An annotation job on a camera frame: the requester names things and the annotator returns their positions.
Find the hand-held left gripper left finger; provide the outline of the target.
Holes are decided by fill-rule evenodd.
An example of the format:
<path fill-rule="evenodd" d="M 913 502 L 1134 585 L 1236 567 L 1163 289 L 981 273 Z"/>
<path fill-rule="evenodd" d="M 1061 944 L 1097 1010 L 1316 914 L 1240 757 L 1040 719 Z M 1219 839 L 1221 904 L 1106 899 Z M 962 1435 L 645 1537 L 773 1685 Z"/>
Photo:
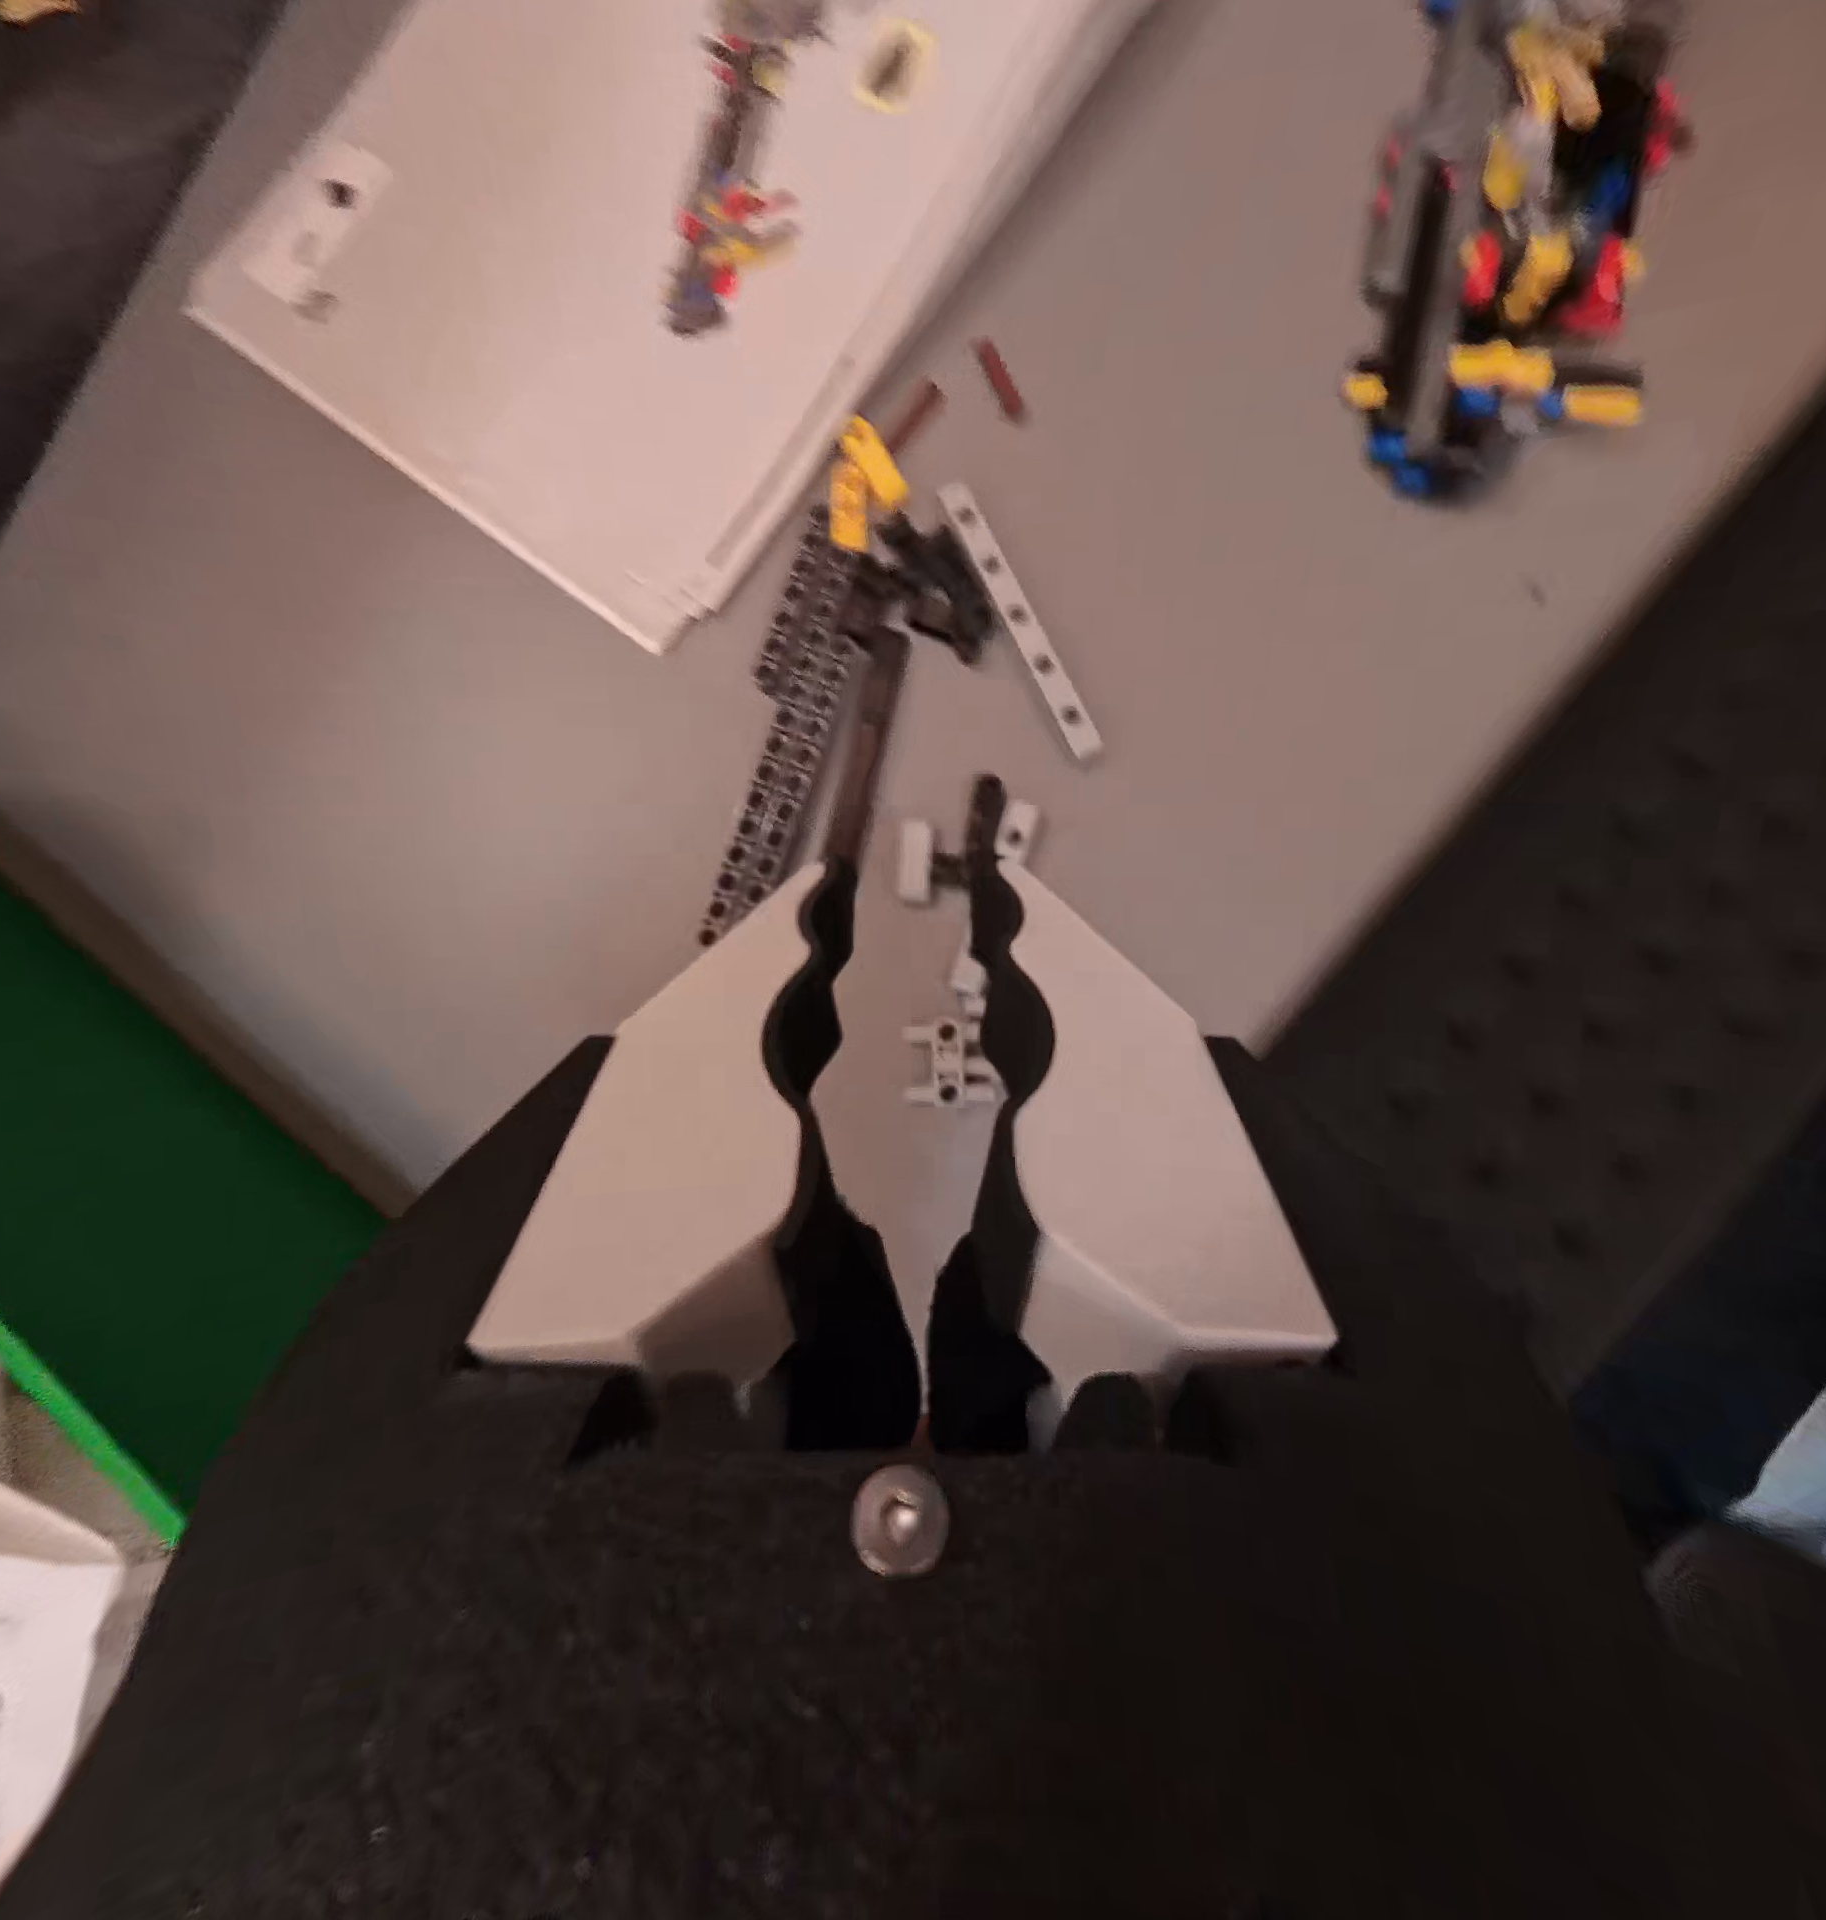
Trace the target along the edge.
<path fill-rule="evenodd" d="M 467 1336 L 480 1363 L 778 1380 L 783 1443 L 890 1450 L 921 1367 L 810 1096 L 856 875 L 813 861 L 628 1015 Z"/>

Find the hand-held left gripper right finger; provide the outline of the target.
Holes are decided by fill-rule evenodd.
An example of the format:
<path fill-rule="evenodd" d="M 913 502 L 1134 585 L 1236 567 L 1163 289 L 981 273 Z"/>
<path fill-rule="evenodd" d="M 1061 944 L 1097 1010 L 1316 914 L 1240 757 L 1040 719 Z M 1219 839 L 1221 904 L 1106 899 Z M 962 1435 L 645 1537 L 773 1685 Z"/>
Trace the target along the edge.
<path fill-rule="evenodd" d="M 1153 1411 L 1211 1365 L 1325 1362 L 1336 1325 L 1195 1020 L 1013 861 L 970 889 L 1000 1100 L 933 1283 L 925 1429 L 1023 1453 L 1095 1380 Z"/>

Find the light grey lego connector assembly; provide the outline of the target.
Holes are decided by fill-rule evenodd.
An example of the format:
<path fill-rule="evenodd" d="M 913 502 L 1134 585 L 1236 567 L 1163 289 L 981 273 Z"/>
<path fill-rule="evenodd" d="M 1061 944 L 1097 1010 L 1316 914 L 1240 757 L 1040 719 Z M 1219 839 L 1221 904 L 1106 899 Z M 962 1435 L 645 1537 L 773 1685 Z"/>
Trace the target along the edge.
<path fill-rule="evenodd" d="M 896 856 L 896 894 L 908 906 L 928 906 L 940 892 L 970 892 L 1000 861 L 1031 861 L 1043 830 L 1036 804 L 1013 799 L 996 773 L 970 780 L 957 844 L 925 820 L 902 820 Z"/>

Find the white lego instruction booklet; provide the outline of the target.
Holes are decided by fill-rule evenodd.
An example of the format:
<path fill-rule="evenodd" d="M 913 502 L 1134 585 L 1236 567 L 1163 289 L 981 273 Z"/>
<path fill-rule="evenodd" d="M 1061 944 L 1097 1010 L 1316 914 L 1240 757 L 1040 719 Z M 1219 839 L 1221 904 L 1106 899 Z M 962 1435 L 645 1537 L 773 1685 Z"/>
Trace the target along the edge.
<path fill-rule="evenodd" d="M 184 312 L 660 659 L 1142 14 L 406 5 Z"/>

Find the lego car chassis assembly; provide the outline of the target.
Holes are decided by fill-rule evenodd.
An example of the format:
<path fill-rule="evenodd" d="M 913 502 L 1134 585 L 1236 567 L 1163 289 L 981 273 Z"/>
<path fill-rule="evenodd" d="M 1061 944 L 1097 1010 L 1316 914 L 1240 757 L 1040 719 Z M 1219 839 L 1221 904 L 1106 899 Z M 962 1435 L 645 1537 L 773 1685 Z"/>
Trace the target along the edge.
<path fill-rule="evenodd" d="M 1693 142 L 1669 77 L 1681 5 L 1420 5 L 1426 69 L 1381 143 L 1362 245 L 1380 333 L 1344 376 L 1400 498 L 1465 508 L 1540 435 L 1619 432 L 1615 354 L 1645 188 Z"/>

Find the small light grey lego piece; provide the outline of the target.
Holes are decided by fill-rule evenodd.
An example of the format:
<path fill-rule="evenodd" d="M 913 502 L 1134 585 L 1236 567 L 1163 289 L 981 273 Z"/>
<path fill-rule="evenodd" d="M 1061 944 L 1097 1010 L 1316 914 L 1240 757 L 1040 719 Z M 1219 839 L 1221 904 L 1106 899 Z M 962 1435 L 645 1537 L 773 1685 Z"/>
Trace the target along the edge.
<path fill-rule="evenodd" d="M 938 1113 L 996 1109 L 1004 1087 L 981 1043 L 988 973 L 968 942 L 957 947 L 946 991 L 952 1002 L 940 1015 L 902 1029 L 903 1043 L 916 1055 L 915 1078 L 902 1100 Z"/>

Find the black lego connector cluster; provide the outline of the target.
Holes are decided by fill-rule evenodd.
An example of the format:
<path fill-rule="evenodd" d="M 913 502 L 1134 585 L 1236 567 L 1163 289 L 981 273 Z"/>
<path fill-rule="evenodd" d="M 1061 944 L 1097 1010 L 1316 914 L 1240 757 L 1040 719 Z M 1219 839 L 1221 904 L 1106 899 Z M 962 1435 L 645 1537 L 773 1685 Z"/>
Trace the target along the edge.
<path fill-rule="evenodd" d="M 950 524 L 916 528 L 894 513 L 878 528 L 887 556 L 885 597 L 915 634 L 943 646 L 965 666 L 981 660 L 993 629 L 993 603 Z"/>

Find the small yellow lego piece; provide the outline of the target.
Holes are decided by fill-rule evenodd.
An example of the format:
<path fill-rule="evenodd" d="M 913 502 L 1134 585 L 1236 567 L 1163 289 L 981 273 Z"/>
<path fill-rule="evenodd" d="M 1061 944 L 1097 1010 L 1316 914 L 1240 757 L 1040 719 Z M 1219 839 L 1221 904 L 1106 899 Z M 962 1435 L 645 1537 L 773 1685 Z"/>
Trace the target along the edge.
<path fill-rule="evenodd" d="M 900 522 L 907 502 L 908 484 L 878 428 L 848 419 L 830 472 L 830 544 L 855 557 L 870 554 L 873 532 Z"/>

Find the green plastic bin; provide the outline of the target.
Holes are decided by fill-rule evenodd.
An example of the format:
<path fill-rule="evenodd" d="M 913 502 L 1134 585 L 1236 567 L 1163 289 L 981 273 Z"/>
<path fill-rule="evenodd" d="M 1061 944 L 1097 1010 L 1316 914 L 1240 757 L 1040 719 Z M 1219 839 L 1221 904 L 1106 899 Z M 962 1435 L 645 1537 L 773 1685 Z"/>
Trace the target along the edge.
<path fill-rule="evenodd" d="M 0 879 L 0 1358 L 169 1540 L 381 1224 Z"/>

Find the white crumpled paper sheet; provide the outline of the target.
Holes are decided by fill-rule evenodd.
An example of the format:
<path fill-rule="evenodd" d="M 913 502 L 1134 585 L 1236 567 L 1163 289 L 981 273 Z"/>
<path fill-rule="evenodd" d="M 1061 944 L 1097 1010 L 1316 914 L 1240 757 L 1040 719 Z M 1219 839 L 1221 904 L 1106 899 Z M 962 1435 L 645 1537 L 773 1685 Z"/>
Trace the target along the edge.
<path fill-rule="evenodd" d="M 0 1884 L 70 1775 L 125 1570 L 107 1539 L 14 1485 L 10 1441 L 0 1367 Z"/>

